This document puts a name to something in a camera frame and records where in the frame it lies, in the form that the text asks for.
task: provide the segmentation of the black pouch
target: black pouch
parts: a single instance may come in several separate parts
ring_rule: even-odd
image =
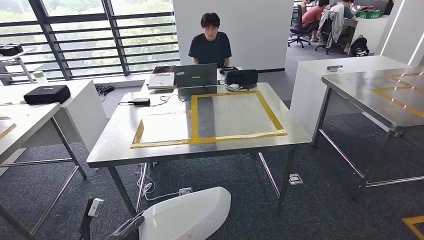
[[[66,85],[47,85],[39,86],[23,96],[29,105],[35,104],[63,104],[69,97],[71,92]]]

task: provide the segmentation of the white partition wall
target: white partition wall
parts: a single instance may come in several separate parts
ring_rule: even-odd
[[[214,12],[221,19],[219,31],[228,35],[232,66],[284,68],[292,0],[173,0],[173,8],[182,65],[192,64],[190,43],[202,33],[202,15]]]
[[[377,54],[418,66],[424,56],[423,0],[397,0]]]

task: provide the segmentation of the man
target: man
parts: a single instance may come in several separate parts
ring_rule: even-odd
[[[207,12],[201,17],[203,33],[193,38],[188,53],[194,64],[216,63],[218,68],[230,66],[230,40],[224,32],[218,31],[220,24],[220,17],[214,12]]]
[[[357,17],[351,11],[351,4],[353,2],[354,0],[342,0],[339,5],[333,6],[330,11],[338,12],[338,14],[343,16],[343,18],[355,20]],[[354,34],[355,28],[352,26],[344,26],[341,30],[340,36],[343,37],[339,39],[339,42],[346,43],[343,52],[349,52]]]
[[[323,10],[330,4],[330,0],[320,0],[318,6],[314,6],[309,9],[302,16],[302,28],[312,28],[312,42],[317,43],[319,41],[317,37],[317,30],[320,27],[321,15],[323,14]]]
[[[300,8],[302,9],[302,16],[305,15],[307,9],[306,9],[306,5],[310,4],[311,0],[303,0],[303,2],[299,3]]]

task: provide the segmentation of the white laptop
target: white laptop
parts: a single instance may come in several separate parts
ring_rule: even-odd
[[[173,89],[174,73],[155,73],[150,76],[147,89]]]

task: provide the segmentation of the office chair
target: office chair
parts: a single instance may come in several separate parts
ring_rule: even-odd
[[[334,45],[339,46],[339,44],[337,42],[333,41],[332,26],[333,26],[333,20],[331,20],[330,18],[325,20],[324,24],[322,25],[320,34],[321,34],[321,36],[325,35],[325,37],[328,37],[327,38],[327,44],[326,45],[320,45],[320,46],[317,45],[316,48],[315,48],[315,52],[318,52],[319,48],[323,48],[323,49],[327,49],[325,54],[329,55],[329,51]]]
[[[296,43],[300,43],[302,45],[302,48],[304,48],[304,44],[308,43],[309,46],[311,45],[310,41],[307,41],[305,39],[302,39],[301,37],[303,37],[304,35],[308,34],[309,31],[306,29],[302,28],[302,8],[300,5],[297,5],[297,8],[293,9],[293,14],[291,16],[291,26],[290,26],[290,32],[294,33],[293,36],[297,36],[295,39],[291,39],[288,41],[288,46],[290,47],[290,44],[296,42]]]

